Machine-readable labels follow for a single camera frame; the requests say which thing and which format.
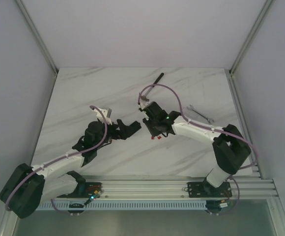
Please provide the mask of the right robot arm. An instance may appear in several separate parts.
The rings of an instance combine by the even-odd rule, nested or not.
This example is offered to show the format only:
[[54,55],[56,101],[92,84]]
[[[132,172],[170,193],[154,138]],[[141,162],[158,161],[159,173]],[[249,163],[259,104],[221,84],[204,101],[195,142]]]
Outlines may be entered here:
[[207,174],[198,187],[200,196],[219,197],[228,189],[226,180],[236,174],[251,154],[250,146],[243,141],[236,126],[227,127],[206,126],[202,123],[191,124],[180,112],[158,115],[144,113],[143,123],[152,137],[169,134],[185,136],[201,143],[212,145],[216,166]]

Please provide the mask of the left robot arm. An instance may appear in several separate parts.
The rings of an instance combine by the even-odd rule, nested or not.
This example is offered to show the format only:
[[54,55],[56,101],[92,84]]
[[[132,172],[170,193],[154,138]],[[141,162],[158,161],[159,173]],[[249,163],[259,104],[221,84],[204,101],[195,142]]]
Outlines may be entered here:
[[69,152],[44,164],[17,166],[0,192],[5,207],[23,219],[43,202],[71,194],[79,198],[86,193],[86,180],[81,168],[89,164],[99,149],[113,140],[126,140],[141,128],[138,121],[125,125],[122,120],[104,124],[97,120],[88,124],[83,136]]

